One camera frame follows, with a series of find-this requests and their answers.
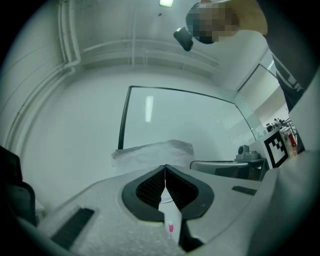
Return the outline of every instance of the whiteboard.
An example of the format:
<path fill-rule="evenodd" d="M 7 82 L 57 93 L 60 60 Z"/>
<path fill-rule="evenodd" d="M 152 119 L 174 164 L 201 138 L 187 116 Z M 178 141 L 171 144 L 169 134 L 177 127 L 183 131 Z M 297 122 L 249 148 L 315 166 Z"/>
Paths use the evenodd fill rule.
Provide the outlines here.
<path fill-rule="evenodd" d="M 180 140 L 193 145 L 197 160 L 230 161 L 239 146 L 255 141 L 233 103 L 174 89 L 131 86 L 129 90 L 122 120 L 124 149 Z"/>

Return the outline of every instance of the black shirt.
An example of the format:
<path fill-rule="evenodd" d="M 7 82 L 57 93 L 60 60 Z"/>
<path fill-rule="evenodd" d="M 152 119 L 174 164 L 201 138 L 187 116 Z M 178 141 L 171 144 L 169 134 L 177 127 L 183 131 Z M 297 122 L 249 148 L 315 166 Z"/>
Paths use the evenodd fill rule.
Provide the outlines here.
<path fill-rule="evenodd" d="M 315 18 L 310 11 L 312 6 L 294 2 L 281 6 L 270 0 L 257 2 L 266 18 L 268 32 L 264 37 L 273 55 L 276 77 L 288 110 L 291 111 L 311 83 L 320 64 L 318 52 L 315 53 L 319 47 L 316 48 L 312 42 L 318 36 L 315 30 L 312 34 L 315 26 Z M 311 28 L 311 33 L 302 32 L 303 26 Z"/>

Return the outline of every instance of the person's neck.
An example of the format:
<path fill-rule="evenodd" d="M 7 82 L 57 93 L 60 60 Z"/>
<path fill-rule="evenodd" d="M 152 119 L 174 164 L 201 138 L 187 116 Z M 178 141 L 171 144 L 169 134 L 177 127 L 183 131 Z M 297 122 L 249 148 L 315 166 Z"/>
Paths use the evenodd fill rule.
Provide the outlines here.
<path fill-rule="evenodd" d="M 266 17 L 256 0 L 230 0 L 226 2 L 239 18 L 239 30 L 268 33 Z"/>

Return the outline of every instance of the black office chair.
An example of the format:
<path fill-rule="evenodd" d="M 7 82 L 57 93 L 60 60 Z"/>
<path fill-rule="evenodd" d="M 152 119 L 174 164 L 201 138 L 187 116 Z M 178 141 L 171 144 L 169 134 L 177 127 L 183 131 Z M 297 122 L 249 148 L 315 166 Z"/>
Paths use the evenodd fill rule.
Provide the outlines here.
<path fill-rule="evenodd" d="M 23 182 L 19 157 L 2 146 L 0 156 L 7 203 L 15 215 L 36 226 L 36 196 L 33 188 Z"/>

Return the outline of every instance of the glass panel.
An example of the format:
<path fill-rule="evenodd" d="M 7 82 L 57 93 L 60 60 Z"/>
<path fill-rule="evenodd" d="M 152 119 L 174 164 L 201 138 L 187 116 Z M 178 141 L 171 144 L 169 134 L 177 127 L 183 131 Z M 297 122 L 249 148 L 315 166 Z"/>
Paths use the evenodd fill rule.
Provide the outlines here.
<path fill-rule="evenodd" d="M 234 160 L 255 138 L 230 102 L 190 92 L 132 88 L 123 148 L 167 140 L 192 143 L 197 160 Z"/>

